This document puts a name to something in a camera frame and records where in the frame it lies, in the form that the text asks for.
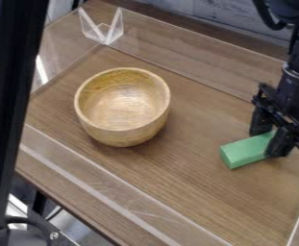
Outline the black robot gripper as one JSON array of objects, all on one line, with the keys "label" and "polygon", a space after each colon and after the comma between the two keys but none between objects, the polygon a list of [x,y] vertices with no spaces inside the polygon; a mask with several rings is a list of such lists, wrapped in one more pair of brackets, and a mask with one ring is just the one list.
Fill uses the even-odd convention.
[{"label": "black robot gripper", "polygon": [[294,147],[299,149],[299,73],[286,63],[278,86],[261,83],[252,102],[250,136],[269,133],[266,157],[286,157]]}]

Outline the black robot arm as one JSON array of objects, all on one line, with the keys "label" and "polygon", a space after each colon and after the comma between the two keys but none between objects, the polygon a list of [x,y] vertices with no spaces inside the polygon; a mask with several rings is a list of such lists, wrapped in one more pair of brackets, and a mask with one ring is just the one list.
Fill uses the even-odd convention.
[{"label": "black robot arm", "polygon": [[268,158],[286,157],[299,149],[299,0],[252,0],[265,25],[273,31],[292,29],[282,77],[277,86],[261,83],[253,96],[250,135],[277,132],[265,149]]}]

